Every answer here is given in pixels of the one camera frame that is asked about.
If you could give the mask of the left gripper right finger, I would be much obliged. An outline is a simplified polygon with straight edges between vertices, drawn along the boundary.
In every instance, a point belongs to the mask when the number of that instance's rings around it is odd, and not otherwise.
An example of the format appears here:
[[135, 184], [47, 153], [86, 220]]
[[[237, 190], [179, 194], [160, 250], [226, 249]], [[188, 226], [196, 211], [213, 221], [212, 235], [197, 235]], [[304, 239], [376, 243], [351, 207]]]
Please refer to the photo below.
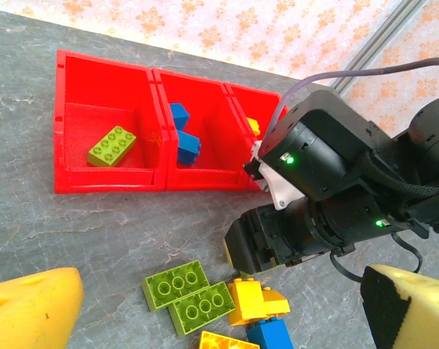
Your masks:
[[368, 266], [361, 297], [376, 349], [439, 349], [439, 280]]

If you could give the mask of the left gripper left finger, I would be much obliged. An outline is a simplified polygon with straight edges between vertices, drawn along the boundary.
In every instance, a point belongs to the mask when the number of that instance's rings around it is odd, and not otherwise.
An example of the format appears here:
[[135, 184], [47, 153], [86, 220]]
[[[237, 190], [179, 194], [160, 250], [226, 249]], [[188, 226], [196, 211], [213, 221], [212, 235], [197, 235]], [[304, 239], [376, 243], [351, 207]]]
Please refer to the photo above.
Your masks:
[[0, 282], [0, 349], [65, 349], [83, 299], [76, 268]]

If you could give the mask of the yellow sloped lego brick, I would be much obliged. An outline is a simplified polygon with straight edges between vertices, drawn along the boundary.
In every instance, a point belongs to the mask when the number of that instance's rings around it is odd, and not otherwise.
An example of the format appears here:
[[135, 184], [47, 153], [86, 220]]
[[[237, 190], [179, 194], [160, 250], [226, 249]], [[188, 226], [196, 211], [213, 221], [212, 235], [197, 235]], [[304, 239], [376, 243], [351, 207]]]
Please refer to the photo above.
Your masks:
[[262, 295], [266, 318], [283, 316], [291, 311], [289, 301], [278, 291], [272, 290], [267, 286], [262, 289]]

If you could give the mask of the green lego brick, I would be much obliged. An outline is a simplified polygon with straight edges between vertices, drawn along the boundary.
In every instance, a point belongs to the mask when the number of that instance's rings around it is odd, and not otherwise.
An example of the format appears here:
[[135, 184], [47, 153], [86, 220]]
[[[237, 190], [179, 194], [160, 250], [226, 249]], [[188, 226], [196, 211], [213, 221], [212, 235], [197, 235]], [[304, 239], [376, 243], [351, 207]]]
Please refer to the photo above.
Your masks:
[[235, 310], [235, 303], [224, 281], [203, 288], [169, 307], [174, 328], [184, 337]]
[[209, 280], [198, 260], [148, 276], [142, 282], [152, 313], [208, 286]]
[[137, 137], [123, 127], [115, 126], [87, 154], [87, 162], [95, 167], [116, 167], [132, 149]]

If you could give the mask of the blue lego brick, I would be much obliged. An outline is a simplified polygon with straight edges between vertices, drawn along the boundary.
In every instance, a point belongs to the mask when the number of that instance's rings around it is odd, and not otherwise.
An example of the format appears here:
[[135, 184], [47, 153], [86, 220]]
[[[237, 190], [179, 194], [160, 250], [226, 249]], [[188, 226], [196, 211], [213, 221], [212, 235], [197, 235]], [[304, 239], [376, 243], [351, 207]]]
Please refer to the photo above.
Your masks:
[[177, 132], [179, 142], [177, 151], [177, 163], [185, 166], [192, 165], [199, 156], [201, 142], [198, 137], [183, 131]]
[[170, 103], [169, 107], [176, 130], [183, 131], [190, 118], [190, 114], [181, 103]]
[[294, 349], [288, 329], [282, 318], [260, 319], [248, 325], [246, 336], [259, 349]]

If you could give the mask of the large yellow lego brick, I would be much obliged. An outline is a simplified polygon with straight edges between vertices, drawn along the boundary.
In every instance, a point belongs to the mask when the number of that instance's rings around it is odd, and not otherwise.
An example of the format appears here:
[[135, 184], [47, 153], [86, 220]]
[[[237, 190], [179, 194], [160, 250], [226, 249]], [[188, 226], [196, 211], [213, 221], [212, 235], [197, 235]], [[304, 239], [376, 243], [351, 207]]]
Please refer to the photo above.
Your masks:
[[260, 349], [260, 346], [221, 334], [202, 331], [198, 349]]

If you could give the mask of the red plastic bin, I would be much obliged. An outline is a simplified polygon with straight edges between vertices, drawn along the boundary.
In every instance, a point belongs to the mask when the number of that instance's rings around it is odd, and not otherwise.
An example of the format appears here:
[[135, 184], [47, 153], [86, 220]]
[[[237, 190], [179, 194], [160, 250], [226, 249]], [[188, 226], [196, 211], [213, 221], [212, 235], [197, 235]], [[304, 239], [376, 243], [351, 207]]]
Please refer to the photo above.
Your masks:
[[[253, 187], [243, 165], [251, 158], [251, 147], [262, 140], [273, 111], [281, 101], [274, 92], [224, 83], [206, 98], [209, 116], [204, 118], [204, 141], [212, 158], [207, 178], [211, 190], [245, 191]], [[259, 122], [255, 137], [246, 118]]]
[[[117, 167], [87, 154], [120, 126], [135, 137]], [[163, 191], [170, 138], [152, 70], [57, 51], [53, 120], [55, 193]]]
[[[250, 159], [251, 138], [221, 81], [155, 68], [158, 98], [170, 137], [167, 191], [249, 191], [254, 186], [243, 170]], [[170, 105], [181, 104], [190, 114], [185, 132], [200, 141], [193, 165], [178, 162], [179, 137]]]

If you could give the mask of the aluminium frame post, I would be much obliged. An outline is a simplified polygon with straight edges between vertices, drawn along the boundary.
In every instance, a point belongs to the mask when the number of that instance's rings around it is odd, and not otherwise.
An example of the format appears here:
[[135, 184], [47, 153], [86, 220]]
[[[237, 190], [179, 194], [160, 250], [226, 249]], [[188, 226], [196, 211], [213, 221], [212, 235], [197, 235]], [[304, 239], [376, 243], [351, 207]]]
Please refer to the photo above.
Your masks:
[[369, 62], [381, 52], [390, 39], [400, 33], [402, 27], [411, 20], [425, 2], [426, 0], [401, 0], [379, 29], [370, 36], [357, 55], [348, 63], [345, 70], [351, 71], [367, 68]]

